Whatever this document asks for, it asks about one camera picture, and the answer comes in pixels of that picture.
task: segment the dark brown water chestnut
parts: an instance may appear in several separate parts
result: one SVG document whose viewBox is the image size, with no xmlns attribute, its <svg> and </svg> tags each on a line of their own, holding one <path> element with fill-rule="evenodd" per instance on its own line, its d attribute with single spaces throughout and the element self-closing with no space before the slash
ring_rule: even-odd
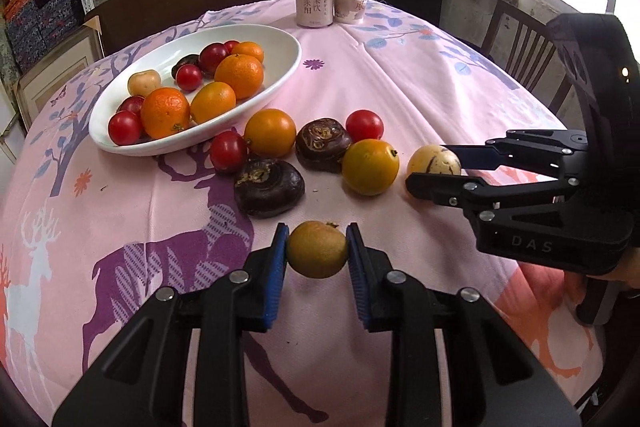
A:
<svg viewBox="0 0 640 427">
<path fill-rule="evenodd" d="M 302 174 L 284 160 L 251 160 L 236 174 L 234 197 L 248 216 L 277 216 L 296 206 L 304 193 Z"/>
<path fill-rule="evenodd" d="M 296 156 L 300 165 L 316 171 L 341 171 L 340 162 L 351 145 L 345 128 L 333 118 L 307 123 L 296 136 Z"/>
<path fill-rule="evenodd" d="M 175 74 L 178 72 L 181 66 L 185 64 L 192 64 L 193 66 L 198 65 L 198 55 L 186 55 L 175 63 L 175 66 L 171 68 L 171 76 L 175 80 Z"/>
</svg>

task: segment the mandarin orange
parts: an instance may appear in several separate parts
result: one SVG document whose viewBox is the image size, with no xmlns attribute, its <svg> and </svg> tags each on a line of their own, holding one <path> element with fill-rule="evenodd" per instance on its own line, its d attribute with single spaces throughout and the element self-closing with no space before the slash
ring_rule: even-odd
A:
<svg viewBox="0 0 640 427">
<path fill-rule="evenodd" d="M 234 46 L 233 52 L 238 55 L 250 55 L 251 57 L 255 57 L 260 60 L 260 63 L 264 62 L 264 50 L 255 42 L 240 42 Z"/>
<path fill-rule="evenodd" d="M 229 55 L 216 68 L 213 77 L 216 82 L 224 82 L 236 92 L 236 99 L 253 96 L 264 80 L 264 70 L 260 61 L 250 55 Z"/>
<path fill-rule="evenodd" d="M 174 87 L 152 91 L 140 110 L 142 127 L 155 140 L 184 131 L 189 127 L 190 117 L 189 101 Z"/>
<path fill-rule="evenodd" d="M 198 91 L 191 101 L 191 118 L 204 123 L 236 107 L 236 94 L 224 82 L 212 82 Z"/>
</svg>

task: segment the white deer print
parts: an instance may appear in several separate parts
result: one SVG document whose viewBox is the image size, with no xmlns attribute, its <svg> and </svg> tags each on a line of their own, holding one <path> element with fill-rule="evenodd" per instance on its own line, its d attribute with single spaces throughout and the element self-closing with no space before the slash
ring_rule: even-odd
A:
<svg viewBox="0 0 640 427">
<path fill-rule="evenodd" d="M 38 361 L 35 351 L 34 337 L 38 332 L 38 322 L 40 320 L 40 303 L 42 301 L 42 293 L 40 291 L 40 283 L 42 278 L 51 280 L 51 267 L 49 266 L 49 252 L 47 244 L 55 241 L 60 232 L 56 233 L 57 219 L 53 218 L 53 211 L 47 216 L 47 205 L 45 204 L 35 219 L 31 221 L 31 237 L 27 238 L 24 226 L 29 219 L 30 213 L 27 213 L 22 220 L 20 233 L 22 234 L 22 243 L 30 249 L 31 270 L 29 275 L 29 283 L 15 284 L 5 288 L 7 321 L 6 321 L 6 350 L 8 360 L 13 366 L 14 381 L 22 387 L 22 391 L 26 391 L 26 386 L 22 379 L 18 376 L 18 368 L 15 364 L 15 357 L 12 351 L 11 337 L 12 333 L 17 333 L 24 341 L 24 356 L 26 359 L 27 375 L 29 385 L 34 398 L 37 400 L 37 394 L 33 386 L 33 378 L 31 378 L 32 369 L 35 370 L 40 378 L 40 383 L 44 389 L 45 395 L 49 400 L 50 406 L 53 402 L 45 385 L 44 375 Z"/>
</svg>

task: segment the purple flower print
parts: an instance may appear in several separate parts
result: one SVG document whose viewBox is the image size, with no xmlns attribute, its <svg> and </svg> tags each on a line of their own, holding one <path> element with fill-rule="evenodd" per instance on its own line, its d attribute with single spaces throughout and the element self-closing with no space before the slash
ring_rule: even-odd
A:
<svg viewBox="0 0 640 427">
<path fill-rule="evenodd" d="M 319 70 L 324 66 L 324 61 L 318 60 L 317 58 L 310 58 L 309 60 L 305 60 L 303 64 L 305 68 L 309 68 L 310 70 Z"/>
</svg>

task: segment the small potato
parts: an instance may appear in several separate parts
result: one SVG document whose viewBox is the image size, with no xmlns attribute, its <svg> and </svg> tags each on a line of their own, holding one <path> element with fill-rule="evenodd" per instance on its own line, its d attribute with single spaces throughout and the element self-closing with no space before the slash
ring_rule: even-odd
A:
<svg viewBox="0 0 640 427">
<path fill-rule="evenodd" d="M 146 98 L 153 90 L 160 87 L 160 82 L 160 74 L 156 70 L 140 71 L 129 77 L 127 89 L 131 96 L 138 95 Z"/>
<path fill-rule="evenodd" d="M 411 156 L 406 166 L 406 175 L 413 172 L 430 172 L 431 174 L 453 174 L 459 176 L 462 171 L 460 160 L 442 145 L 425 145 Z"/>
</svg>

